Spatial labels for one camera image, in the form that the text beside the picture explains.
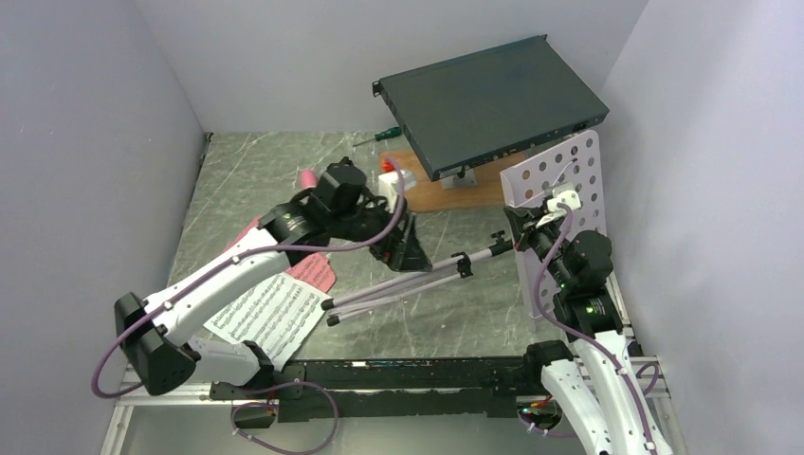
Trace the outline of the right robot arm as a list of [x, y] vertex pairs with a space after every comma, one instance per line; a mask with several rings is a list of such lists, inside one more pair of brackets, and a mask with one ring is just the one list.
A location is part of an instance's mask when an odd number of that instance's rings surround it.
[[539, 259], [533, 313], [565, 341], [528, 347], [522, 380], [548, 394], [588, 454], [670, 454], [673, 449], [649, 412], [631, 364], [622, 319], [606, 287], [613, 271], [612, 242], [595, 230], [568, 236], [574, 211], [504, 211], [517, 251]]

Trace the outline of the lilac perforated music stand desk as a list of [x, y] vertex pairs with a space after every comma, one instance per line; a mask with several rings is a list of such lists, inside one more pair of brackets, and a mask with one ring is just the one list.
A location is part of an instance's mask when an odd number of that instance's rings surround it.
[[528, 316], [542, 311], [592, 336], [615, 327], [599, 138], [588, 130], [501, 173]]

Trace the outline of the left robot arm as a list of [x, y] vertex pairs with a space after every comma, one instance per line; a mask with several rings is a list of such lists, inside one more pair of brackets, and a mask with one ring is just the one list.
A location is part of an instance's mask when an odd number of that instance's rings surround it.
[[431, 261], [415, 234], [406, 193], [416, 183], [399, 167], [378, 177], [350, 159], [332, 163], [310, 188], [271, 209], [234, 246], [173, 286], [144, 299], [127, 293], [114, 304], [117, 346], [152, 396], [192, 380], [228, 383], [250, 398], [265, 395], [277, 362], [254, 341], [202, 340], [209, 319], [264, 282], [318, 252], [368, 248], [394, 272], [423, 272]]

